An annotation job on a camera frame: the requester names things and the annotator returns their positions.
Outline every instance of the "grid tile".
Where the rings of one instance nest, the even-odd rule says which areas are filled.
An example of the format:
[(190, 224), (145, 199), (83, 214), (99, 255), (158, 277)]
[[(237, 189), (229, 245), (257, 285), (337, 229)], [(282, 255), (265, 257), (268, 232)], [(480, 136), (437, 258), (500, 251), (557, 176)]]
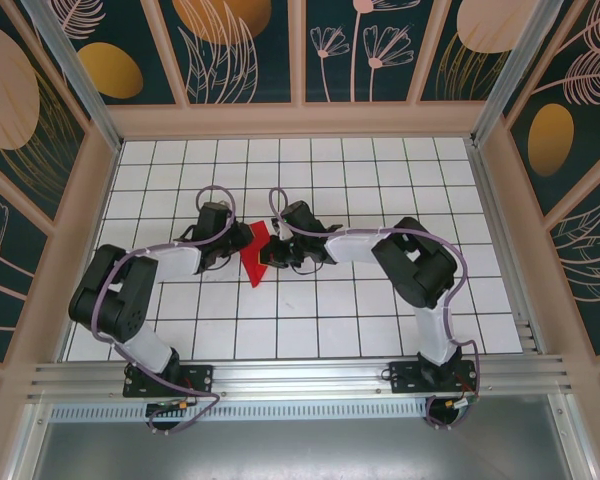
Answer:
[[(277, 185), (287, 189), (290, 202), (309, 204), (327, 227), (376, 229), (417, 216), (427, 230), (459, 246), (469, 262), (469, 285), (451, 303), (458, 338), (475, 338), (487, 353), (516, 353), (511, 306), (461, 145), (459, 139), (431, 138), (129, 142), (99, 244), (131, 248), (181, 235), (197, 223), (196, 194), (211, 183), (230, 188), (236, 214), (246, 223), (272, 216), (268, 190)], [(210, 199), (225, 200), (219, 192), (201, 197)], [(223, 262), (216, 263), (218, 270), (153, 288), (149, 325), (182, 358), (397, 356), (418, 350), (414, 310), (375, 263), (320, 268), (306, 259), (299, 271), (307, 275), (268, 268), (253, 289), (239, 255)], [(119, 359), (86, 329), (74, 330), (69, 360)]]

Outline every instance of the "metal base plate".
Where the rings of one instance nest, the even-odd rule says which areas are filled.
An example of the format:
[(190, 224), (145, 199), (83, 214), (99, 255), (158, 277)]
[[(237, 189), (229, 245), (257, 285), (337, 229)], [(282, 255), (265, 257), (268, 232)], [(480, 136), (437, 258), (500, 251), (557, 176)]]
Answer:
[[(148, 378), (139, 369), (127, 364), (122, 396), (125, 398), (184, 397), (185, 394), (165, 387)], [(213, 367), (211, 365), (181, 365), (180, 385), (200, 392), (211, 392)]]
[(471, 360), (460, 360), (447, 383), (432, 386), (420, 374), (420, 363), (415, 361), (389, 363), (389, 379), (392, 393), (461, 393), (462, 383), (456, 375), (473, 390), (476, 388), (475, 365)]

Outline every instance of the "red object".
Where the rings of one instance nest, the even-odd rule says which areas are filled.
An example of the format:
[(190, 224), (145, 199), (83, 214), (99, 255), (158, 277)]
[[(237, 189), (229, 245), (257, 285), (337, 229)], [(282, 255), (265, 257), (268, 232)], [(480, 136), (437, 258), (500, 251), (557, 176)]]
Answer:
[(253, 288), (257, 287), (267, 271), (267, 266), (260, 263), (260, 249), (269, 243), (269, 230), (264, 221), (249, 225), (253, 233), (253, 241), (248, 247), (240, 250), (242, 265), (249, 275), (249, 281)]

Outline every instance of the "purple cable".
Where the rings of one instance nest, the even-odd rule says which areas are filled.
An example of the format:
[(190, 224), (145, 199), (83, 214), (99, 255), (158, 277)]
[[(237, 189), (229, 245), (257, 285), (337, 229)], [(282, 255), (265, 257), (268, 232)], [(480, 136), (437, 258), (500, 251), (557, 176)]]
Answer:
[(225, 233), (227, 233), (227, 231), (229, 230), (229, 228), (231, 228), (231, 225), (233, 224), (233, 222), (236, 218), (236, 214), (235, 214), (236, 201), (233, 198), (233, 195), (231, 195), (231, 192), (229, 192), (229, 190), (227, 190), (226, 188), (218, 186), (218, 185), (209, 185), (208, 187), (204, 187), (202, 190), (200, 190), (198, 192), (198, 195), (196, 196), (196, 205), (197, 206), (199, 205), (200, 196), (204, 192), (211, 191), (211, 190), (220, 190), (220, 191), (224, 192), (229, 197), (229, 200), (231, 201), (231, 216), (229, 217), (229, 220), (227, 221), (227, 224), (225, 225), (225, 227), (220, 232), (218, 232), (216, 235), (214, 235), (211, 238), (207, 238), (206, 240), (200, 240), (197, 242), (164, 243), (161, 245), (154, 245), (152, 247), (139, 248), (137, 250), (133, 250), (133, 251), (127, 253), (111, 269), (111, 272), (109, 273), (109, 276), (104, 281), (104, 284), (102, 285), (102, 288), (100, 289), (100, 292), (98, 293), (98, 297), (96, 298), (96, 302), (93, 306), (93, 314), (91, 315), (91, 333), (96, 340), (98, 340), (100, 342), (108, 343), (110, 345), (114, 345), (115, 351), (118, 352), (118, 354), (122, 358), (124, 358), (126, 361), (131, 363), (133, 366), (137, 367), (140, 371), (142, 371), (149, 378), (164, 385), (165, 387), (168, 387), (172, 390), (176, 390), (178, 392), (185, 393), (185, 394), (187, 394), (189, 396), (193, 396), (193, 397), (210, 397), (210, 398), (214, 399), (209, 405), (204, 407), (191, 420), (187, 420), (186, 422), (180, 423), (170, 430), (164, 430), (164, 431), (157, 430), (155, 428), (155, 426), (153, 425), (153, 420), (156, 417), (156, 415), (158, 415), (162, 411), (164, 411), (164, 410), (157, 410), (156, 412), (153, 413), (153, 415), (151, 415), (149, 417), (149, 427), (151, 427), (153, 433), (161, 432), (163, 435), (168, 435), (169, 433), (173, 434), (173, 433), (178, 433), (178, 432), (181, 432), (182, 430), (185, 430), (186, 428), (193, 425), (200, 417), (202, 417), (205, 413), (207, 413), (211, 408), (213, 408), (220, 401), (220, 396), (216, 393), (201, 392), (199, 390), (193, 390), (190, 388), (181, 387), (180, 385), (176, 385), (174, 383), (167, 382), (166, 380), (160, 378), (158, 375), (156, 375), (151, 370), (146, 368), (144, 365), (139, 363), (135, 358), (133, 358), (127, 352), (122, 350), (122, 348), (120, 348), (119, 344), (115, 340), (113, 340), (112, 338), (109, 338), (109, 337), (102, 336), (102, 335), (100, 335), (100, 333), (98, 333), (98, 315), (100, 314), (100, 309), (102, 308), (102, 303), (104, 302), (104, 297), (109, 289), (109, 286), (111, 286), (111, 284), (113, 283), (113, 279), (116, 277), (116, 275), (118, 274), (120, 269), (124, 266), (124, 264), (127, 263), (129, 260), (131, 260), (133, 257), (139, 256), (139, 255), (146, 255), (146, 254), (149, 254), (152, 252), (160, 252), (160, 251), (164, 251), (164, 250), (169, 250), (169, 249), (176, 248), (176, 247), (183, 246), (183, 245), (190, 246), (190, 247), (207, 245), (209, 243), (215, 242), (220, 237), (222, 237)]
[[(440, 243), (441, 245), (445, 246), (446, 248), (448, 248), (449, 250), (451, 250), (453, 252), (453, 254), (458, 258), (458, 260), (460, 261), (460, 264), (462, 265), (462, 277), (460, 278), (460, 282), (458, 282), (458, 284), (455, 286), (455, 288), (449, 292), (449, 295), (446, 296), (444, 303), (442, 305), (444, 331), (445, 331), (445, 334), (447, 335), (447, 338), (453, 345), (456, 345), (458, 347), (464, 347), (467, 345), (471, 345), (473, 347), (474, 356), (475, 356), (475, 365), (476, 365), (476, 389), (475, 389), (474, 393), (477, 396), (478, 392), (480, 390), (480, 357), (478, 355), (478, 345), (476, 344), (476, 342), (474, 340), (468, 340), (466, 342), (459, 342), (455, 338), (453, 338), (453, 335), (451, 334), (451, 326), (450, 326), (450, 320), (449, 320), (449, 303), (451, 302), (451, 299), (456, 295), (456, 293), (458, 293), (458, 291), (464, 286), (464, 284), (467, 283), (467, 280), (469, 278), (469, 268), (467, 266), (466, 260), (462, 256), (462, 252), (460, 252), (460, 250), (458, 250), (454, 245), (449, 243), (444, 238), (440, 238), (437, 235), (433, 235), (429, 232), (423, 232), (420, 230), (413, 230), (413, 229), (409, 229), (409, 228), (395, 228), (395, 227), (383, 227), (383, 228), (377, 228), (377, 229), (349, 228), (349, 229), (345, 229), (345, 230), (340, 230), (340, 231), (335, 231), (335, 232), (326, 232), (326, 233), (316, 233), (316, 232), (308, 232), (305, 230), (301, 230), (301, 229), (296, 228), (293, 225), (290, 225), (287, 222), (285, 222), (285, 220), (282, 218), (280, 211), (278, 211), (276, 209), (276, 207), (274, 205), (274, 201), (273, 201), (273, 195), (276, 192), (278, 192), (284, 199), (284, 207), (282, 207), (282, 209), (280, 211), (284, 210), (287, 207), (287, 205), (289, 204), (289, 197), (287, 196), (286, 192), (280, 187), (274, 187), (271, 190), (269, 190), (269, 207), (271, 207), (271, 211), (273, 212), (273, 214), (276, 216), (277, 220), (281, 224), (284, 224), (289, 230), (291, 230), (292, 232), (298, 233), (300, 235), (304, 235), (307, 237), (314, 237), (314, 238), (327, 238), (327, 237), (342, 237), (345, 235), (356, 235), (356, 234), (367, 235), (370, 233), (377, 233), (377, 234), (398, 233), (401, 235), (415, 235), (415, 236), (419, 236), (419, 237), (423, 237), (423, 238), (428, 238), (429, 240), (433, 240), (435, 242)], [(427, 399), (427, 404), (425, 407), (425, 421), (434, 428), (439, 428), (440, 426), (443, 426), (443, 427), (447, 427), (447, 429), (451, 429), (450, 425), (445, 425), (444, 423), (431, 417), (431, 415), (429, 414), (429, 412), (431, 410), (431, 404), (433, 403), (433, 401), (435, 399), (436, 399), (435, 395), (430, 397), (429, 399)], [(467, 406), (467, 411), (465, 412), (465, 414), (459, 420), (457, 420), (454, 423), (454, 425), (457, 426), (457, 425), (460, 425), (462, 422), (464, 422), (466, 420), (470, 410), (471, 410), (470, 406)]]

